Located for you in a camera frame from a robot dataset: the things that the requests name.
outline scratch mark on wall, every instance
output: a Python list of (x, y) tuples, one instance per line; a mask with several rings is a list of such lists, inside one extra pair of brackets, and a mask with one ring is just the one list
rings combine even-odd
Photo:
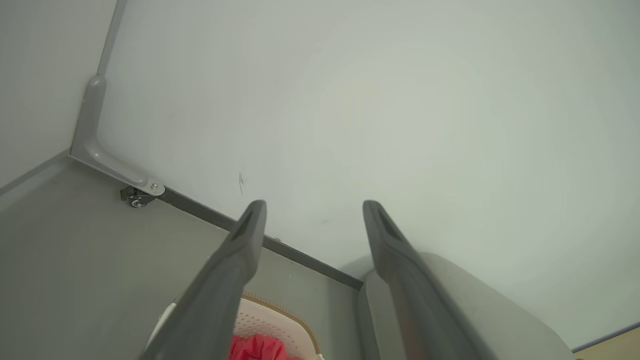
[(244, 179), (242, 178), (242, 173), (238, 175), (238, 185), (240, 186), (240, 195), (244, 195)]

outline red cloth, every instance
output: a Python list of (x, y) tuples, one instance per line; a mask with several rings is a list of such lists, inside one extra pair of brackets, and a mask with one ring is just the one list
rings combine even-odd
[(242, 339), (234, 335), (231, 339), (229, 360), (301, 360), (287, 357), (282, 341), (265, 335), (253, 335)]

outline white laundry basket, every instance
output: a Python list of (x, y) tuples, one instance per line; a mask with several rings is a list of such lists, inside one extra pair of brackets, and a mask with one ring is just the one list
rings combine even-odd
[[(164, 310), (147, 346), (175, 306), (176, 303), (173, 302)], [(240, 299), (234, 335), (247, 338), (256, 334), (272, 336), (282, 341), (289, 357), (299, 357), (302, 360), (322, 359), (313, 333), (299, 316), (268, 300), (246, 294)]]

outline gray metal bracket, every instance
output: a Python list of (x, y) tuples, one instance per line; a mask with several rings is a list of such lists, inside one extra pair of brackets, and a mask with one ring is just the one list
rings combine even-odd
[(142, 170), (118, 159), (105, 149), (98, 139), (98, 123), (100, 122), (104, 94), (107, 90), (107, 80), (104, 78), (104, 73), (126, 3), (126, 0), (118, 0), (114, 9), (98, 66), (98, 74), (91, 78), (84, 93), (70, 156), (149, 195), (160, 196), (164, 193), (164, 185), (158, 179), (154, 179)]

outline wooden surface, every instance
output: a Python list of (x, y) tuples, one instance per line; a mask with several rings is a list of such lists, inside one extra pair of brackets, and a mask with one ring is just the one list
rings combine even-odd
[(640, 327), (576, 353), (582, 360), (630, 360), (640, 358)]

